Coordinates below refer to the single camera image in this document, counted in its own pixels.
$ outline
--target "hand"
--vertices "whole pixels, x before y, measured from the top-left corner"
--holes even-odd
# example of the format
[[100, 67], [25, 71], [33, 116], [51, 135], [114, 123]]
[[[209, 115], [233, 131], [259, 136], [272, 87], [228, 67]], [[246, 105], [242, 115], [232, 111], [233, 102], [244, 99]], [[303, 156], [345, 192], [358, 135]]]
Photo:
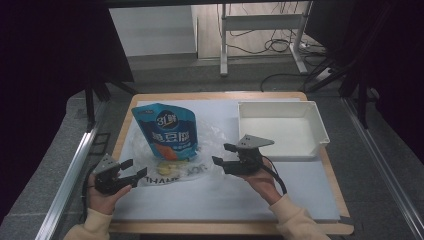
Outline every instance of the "hand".
[[97, 212], [112, 215], [116, 202], [125, 194], [131, 191], [131, 185], [125, 186], [114, 195], [104, 195], [94, 188], [95, 175], [91, 174], [88, 178], [88, 186], [93, 186], [88, 189], [89, 207]]
[[[265, 166], [272, 169], [272, 165], [269, 160], [262, 158]], [[238, 176], [244, 179], [250, 184], [250, 186], [265, 199], [269, 205], [273, 205], [282, 197], [281, 194], [275, 188], [274, 178], [261, 169], [253, 175]]]

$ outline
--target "tray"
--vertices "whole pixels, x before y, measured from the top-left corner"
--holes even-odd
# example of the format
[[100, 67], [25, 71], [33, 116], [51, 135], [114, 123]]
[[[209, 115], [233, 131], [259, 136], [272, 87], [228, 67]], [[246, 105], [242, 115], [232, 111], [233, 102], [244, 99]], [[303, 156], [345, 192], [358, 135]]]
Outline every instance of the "tray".
[[239, 102], [239, 136], [274, 140], [260, 148], [273, 161], [313, 158], [330, 139], [313, 101]]

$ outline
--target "snack bag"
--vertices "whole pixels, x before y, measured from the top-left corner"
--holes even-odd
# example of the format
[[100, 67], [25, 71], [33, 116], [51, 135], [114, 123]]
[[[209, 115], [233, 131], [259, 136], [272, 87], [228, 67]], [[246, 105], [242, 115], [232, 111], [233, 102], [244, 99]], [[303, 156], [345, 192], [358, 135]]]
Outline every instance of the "snack bag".
[[196, 117], [192, 111], [161, 103], [131, 111], [154, 156], [176, 161], [196, 155]]

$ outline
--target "sleeve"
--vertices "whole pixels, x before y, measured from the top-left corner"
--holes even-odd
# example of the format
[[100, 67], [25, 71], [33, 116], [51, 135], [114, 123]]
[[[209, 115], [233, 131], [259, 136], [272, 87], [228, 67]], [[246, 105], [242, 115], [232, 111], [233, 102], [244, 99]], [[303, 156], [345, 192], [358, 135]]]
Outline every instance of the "sleeve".
[[85, 223], [72, 227], [64, 240], [108, 240], [111, 221], [112, 215], [105, 215], [89, 208]]
[[278, 219], [277, 230], [288, 240], [330, 239], [312, 220], [308, 211], [296, 206], [287, 194], [269, 209]]

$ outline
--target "metal frame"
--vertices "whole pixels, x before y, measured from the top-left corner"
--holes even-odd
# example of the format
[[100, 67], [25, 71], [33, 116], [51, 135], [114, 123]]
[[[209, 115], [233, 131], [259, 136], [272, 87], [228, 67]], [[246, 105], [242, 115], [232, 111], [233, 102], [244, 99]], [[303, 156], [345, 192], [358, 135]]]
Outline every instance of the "metal frame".
[[308, 70], [299, 54], [299, 45], [305, 30], [311, 5], [312, 1], [309, 1], [302, 14], [227, 16], [226, 4], [222, 4], [221, 76], [228, 75], [227, 31], [273, 29], [298, 29], [296, 38], [293, 43], [290, 43], [289, 47], [300, 74], [308, 74]]
[[38, 231], [37, 240], [51, 239], [56, 230], [56, 227], [59, 223], [62, 212], [69, 200], [69, 196], [77, 182], [77, 178], [81, 172], [81, 169], [84, 165], [85, 159], [87, 158], [88, 152], [90, 150], [91, 144], [93, 142], [94, 136], [97, 133], [99, 125], [103, 119], [103, 114], [105, 112], [107, 102], [101, 102], [97, 110], [97, 121], [93, 129], [90, 132], [84, 133], [81, 142], [78, 146], [77, 151], [75, 152], [74, 158], [66, 172], [65, 177], [59, 187], [59, 190], [56, 193], [56, 196], [50, 206], [49, 211], [44, 218], [44, 222]]
[[406, 222], [408, 223], [412, 233], [415, 236], [415, 239], [424, 239], [424, 224], [420, 214], [413, 205], [408, 194], [403, 190], [402, 186], [399, 184], [385, 157], [380, 152], [380, 149], [375, 143], [371, 133], [362, 126], [361, 122], [356, 117], [357, 113], [355, 106], [350, 100], [346, 98], [342, 98], [342, 103], [348, 111], [353, 125], [358, 131], [362, 141], [364, 142], [364, 145], [368, 148], [368, 151], [374, 161], [375, 166], [380, 172], [381, 177], [386, 183], [387, 188], [392, 194], [393, 199], [395, 200]]

